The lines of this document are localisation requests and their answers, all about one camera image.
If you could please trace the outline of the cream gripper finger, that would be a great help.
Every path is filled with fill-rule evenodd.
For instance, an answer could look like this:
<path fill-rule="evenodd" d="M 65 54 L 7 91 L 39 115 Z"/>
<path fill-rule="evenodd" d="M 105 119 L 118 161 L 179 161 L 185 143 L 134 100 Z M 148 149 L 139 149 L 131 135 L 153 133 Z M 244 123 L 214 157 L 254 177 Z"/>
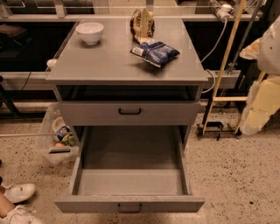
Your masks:
<path fill-rule="evenodd" d="M 243 48 L 240 52 L 240 57 L 244 58 L 246 60 L 256 60 L 258 58 L 258 54 L 259 54 L 260 42 L 261 42 L 261 39 L 258 38 L 254 42 L 252 42 L 250 45 Z"/>
<path fill-rule="evenodd" d="M 279 109 L 280 76 L 269 75 L 262 82 L 254 81 L 241 115 L 241 133 L 253 135 L 261 131 Z"/>

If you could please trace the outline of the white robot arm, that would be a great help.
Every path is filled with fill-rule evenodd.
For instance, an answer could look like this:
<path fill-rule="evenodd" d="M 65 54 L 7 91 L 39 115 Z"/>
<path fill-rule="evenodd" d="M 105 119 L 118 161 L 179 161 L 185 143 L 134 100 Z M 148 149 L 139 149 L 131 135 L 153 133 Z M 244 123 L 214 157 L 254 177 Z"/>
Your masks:
<path fill-rule="evenodd" d="M 258 69 L 268 75 L 266 80 L 253 82 L 241 115 L 241 133 L 253 135 L 280 109 L 280 16 L 240 56 L 257 60 Z"/>

